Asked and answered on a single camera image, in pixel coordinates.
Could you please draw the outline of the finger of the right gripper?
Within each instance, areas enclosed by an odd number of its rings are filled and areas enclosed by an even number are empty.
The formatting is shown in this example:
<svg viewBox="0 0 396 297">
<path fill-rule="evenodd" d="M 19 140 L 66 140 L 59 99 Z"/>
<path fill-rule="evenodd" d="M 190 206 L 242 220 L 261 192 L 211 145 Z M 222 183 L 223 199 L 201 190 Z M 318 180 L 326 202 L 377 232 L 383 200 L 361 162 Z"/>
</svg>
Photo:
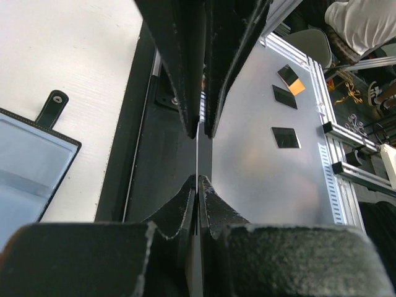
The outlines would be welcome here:
<svg viewBox="0 0 396 297">
<path fill-rule="evenodd" d="M 168 74 L 183 129 L 195 138 L 205 50 L 203 1 L 135 2 L 154 40 Z"/>
<path fill-rule="evenodd" d="M 206 1 L 205 134 L 215 137 L 228 92 L 261 35 L 271 1 Z"/>
</svg>

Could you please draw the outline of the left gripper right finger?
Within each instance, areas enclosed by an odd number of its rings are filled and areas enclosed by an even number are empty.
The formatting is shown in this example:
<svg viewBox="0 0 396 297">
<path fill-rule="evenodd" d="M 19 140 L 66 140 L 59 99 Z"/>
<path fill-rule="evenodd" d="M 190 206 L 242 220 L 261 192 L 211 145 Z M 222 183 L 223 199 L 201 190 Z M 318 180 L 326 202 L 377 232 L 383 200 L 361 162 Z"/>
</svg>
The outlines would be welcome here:
<svg viewBox="0 0 396 297">
<path fill-rule="evenodd" d="M 242 217 L 204 181 L 206 296 L 394 296 L 376 251 L 348 225 L 262 225 Z"/>
</svg>

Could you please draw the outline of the black leather card holder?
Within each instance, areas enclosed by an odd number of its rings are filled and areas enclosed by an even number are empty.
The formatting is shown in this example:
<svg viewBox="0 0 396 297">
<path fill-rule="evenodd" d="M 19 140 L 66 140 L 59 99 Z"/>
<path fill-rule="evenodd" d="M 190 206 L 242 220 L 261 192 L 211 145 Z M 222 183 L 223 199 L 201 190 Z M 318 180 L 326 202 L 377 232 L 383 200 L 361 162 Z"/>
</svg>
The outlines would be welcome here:
<svg viewBox="0 0 396 297">
<path fill-rule="evenodd" d="M 53 129 L 69 97 L 53 90 L 36 120 L 1 109 L 1 246 L 38 222 L 82 144 Z"/>
</svg>

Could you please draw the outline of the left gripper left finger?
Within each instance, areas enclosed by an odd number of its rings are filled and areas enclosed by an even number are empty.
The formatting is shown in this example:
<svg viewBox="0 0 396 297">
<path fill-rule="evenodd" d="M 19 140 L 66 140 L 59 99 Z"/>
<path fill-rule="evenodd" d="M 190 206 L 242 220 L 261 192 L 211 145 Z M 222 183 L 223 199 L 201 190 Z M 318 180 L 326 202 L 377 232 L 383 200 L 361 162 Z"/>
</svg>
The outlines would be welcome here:
<svg viewBox="0 0 396 297">
<path fill-rule="evenodd" d="M 196 177 L 140 223 L 31 223 L 1 253 L 2 296 L 188 296 Z"/>
</svg>

